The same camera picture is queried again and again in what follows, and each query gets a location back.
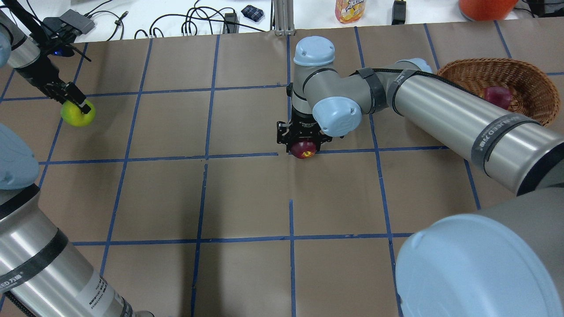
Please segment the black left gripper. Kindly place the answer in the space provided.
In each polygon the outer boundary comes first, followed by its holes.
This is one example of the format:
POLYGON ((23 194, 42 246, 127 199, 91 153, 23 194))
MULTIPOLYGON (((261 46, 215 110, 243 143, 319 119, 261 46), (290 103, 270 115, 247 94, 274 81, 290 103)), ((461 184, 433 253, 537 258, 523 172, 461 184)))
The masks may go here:
POLYGON ((78 106, 82 114, 90 113, 90 104, 86 96, 73 82, 65 82, 59 78, 59 69, 47 56, 39 56, 28 66, 24 66, 24 78, 50 99, 60 104, 71 101, 78 106))

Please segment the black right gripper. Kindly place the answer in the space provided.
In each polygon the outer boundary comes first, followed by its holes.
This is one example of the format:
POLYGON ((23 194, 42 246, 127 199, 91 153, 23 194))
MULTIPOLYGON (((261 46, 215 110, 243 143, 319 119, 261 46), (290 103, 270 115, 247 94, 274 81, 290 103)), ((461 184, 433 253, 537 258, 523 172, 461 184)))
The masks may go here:
POLYGON ((319 124, 312 117, 292 117, 288 122, 278 121, 276 123, 276 143, 283 144, 286 152, 292 143, 304 139, 312 139, 317 146, 317 152, 321 150, 324 143, 332 142, 333 138, 322 132, 319 124))

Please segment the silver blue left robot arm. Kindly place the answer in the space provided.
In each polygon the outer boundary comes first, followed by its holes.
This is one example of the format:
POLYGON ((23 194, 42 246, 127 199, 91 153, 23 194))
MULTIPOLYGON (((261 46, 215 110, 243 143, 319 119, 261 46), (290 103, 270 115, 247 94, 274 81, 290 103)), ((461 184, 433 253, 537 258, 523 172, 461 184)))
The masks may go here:
MULTIPOLYGON (((95 107, 73 82, 59 78, 50 55, 71 56, 74 35, 64 37, 16 0, 1 13, 1 64, 9 65, 45 96, 62 105, 62 119, 90 124, 95 107)), ((1 125, 1 293, 28 317, 151 317, 102 277, 68 237, 40 210, 40 165, 30 147, 1 125)))

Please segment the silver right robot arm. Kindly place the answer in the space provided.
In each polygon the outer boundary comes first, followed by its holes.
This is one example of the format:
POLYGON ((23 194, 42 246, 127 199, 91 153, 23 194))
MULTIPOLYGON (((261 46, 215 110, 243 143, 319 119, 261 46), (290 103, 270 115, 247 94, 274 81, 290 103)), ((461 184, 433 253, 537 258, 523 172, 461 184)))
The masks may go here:
POLYGON ((512 118, 425 75, 435 61, 392 58, 374 71, 352 38, 337 71, 327 39, 290 38, 292 122, 330 132, 309 161, 294 161, 294 236, 385 235, 401 317, 563 315, 563 134, 512 118))

